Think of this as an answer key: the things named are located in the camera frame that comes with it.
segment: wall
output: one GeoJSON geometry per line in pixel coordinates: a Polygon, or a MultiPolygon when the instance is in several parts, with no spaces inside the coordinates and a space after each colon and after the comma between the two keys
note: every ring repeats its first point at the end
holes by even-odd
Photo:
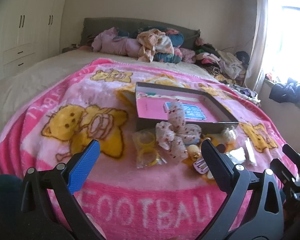
{"type": "Polygon", "coordinates": [[[131,17],[200,29],[206,42],[224,49],[245,44],[253,37],[251,24],[255,26],[256,9],[256,0],[66,0],[60,46],[80,42],[86,17],[131,17]],[[242,20],[246,11],[250,15],[254,11],[255,16],[242,20]]]}
{"type": "Polygon", "coordinates": [[[259,98],[261,109],[271,118],[283,139],[300,152],[300,109],[293,103],[277,103],[269,99],[271,87],[263,83],[259,98]]]}

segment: blue gripper pad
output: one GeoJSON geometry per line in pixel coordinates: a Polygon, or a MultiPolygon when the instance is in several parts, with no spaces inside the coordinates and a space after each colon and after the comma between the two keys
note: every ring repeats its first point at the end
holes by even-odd
{"type": "Polygon", "coordinates": [[[71,195],[81,189],[99,155],[100,144],[94,140],[85,148],[83,155],[69,172],[68,189],[71,195]]]}

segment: silver bolt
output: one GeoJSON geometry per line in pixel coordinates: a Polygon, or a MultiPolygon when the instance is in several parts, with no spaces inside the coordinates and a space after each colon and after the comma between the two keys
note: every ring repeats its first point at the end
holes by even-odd
{"type": "Polygon", "coordinates": [[[34,168],[33,168],[33,167],[29,168],[29,169],[27,170],[27,172],[28,172],[28,174],[34,173],[34,168]]]}
{"type": "Polygon", "coordinates": [[[235,168],[236,168],[238,171],[243,171],[243,170],[244,170],[244,166],[241,165],[241,164],[237,164],[237,165],[235,166],[235,168]]]}
{"type": "Polygon", "coordinates": [[[273,171],[271,169],[266,169],[266,174],[273,175],[273,171]]]}
{"type": "Polygon", "coordinates": [[[57,165],[57,170],[59,170],[59,171],[61,171],[61,170],[63,170],[64,168],[65,168],[65,164],[64,163],[59,163],[58,165],[57,165]]]}

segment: headboard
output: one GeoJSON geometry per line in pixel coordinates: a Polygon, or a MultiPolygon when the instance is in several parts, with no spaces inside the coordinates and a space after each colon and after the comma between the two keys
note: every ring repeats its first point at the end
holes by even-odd
{"type": "Polygon", "coordinates": [[[80,45],[83,46],[86,44],[89,35],[97,36],[104,30],[108,30],[112,27],[118,27],[123,31],[134,33],[136,30],[148,26],[162,26],[180,31],[184,37],[184,42],[181,47],[186,49],[193,49],[196,38],[200,37],[200,30],[190,30],[184,27],[157,21],[118,17],[85,18],[80,45]]]}

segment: yellow ring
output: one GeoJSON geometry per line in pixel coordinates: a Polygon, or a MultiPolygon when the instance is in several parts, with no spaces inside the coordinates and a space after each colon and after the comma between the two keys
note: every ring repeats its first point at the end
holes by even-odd
{"type": "Polygon", "coordinates": [[[145,131],[144,133],[138,133],[137,135],[137,143],[138,145],[142,148],[142,149],[149,149],[149,148],[153,148],[155,146],[155,136],[153,133],[145,131]],[[144,134],[148,135],[149,137],[151,137],[151,142],[149,143],[142,143],[140,138],[141,136],[143,136],[144,134]]]}
{"type": "Polygon", "coordinates": [[[156,154],[156,158],[154,161],[150,162],[149,164],[147,164],[147,166],[153,166],[155,164],[157,164],[158,159],[160,158],[159,152],[154,149],[154,148],[142,148],[139,152],[138,152],[138,158],[140,160],[141,156],[145,153],[155,153],[156,154]]]}

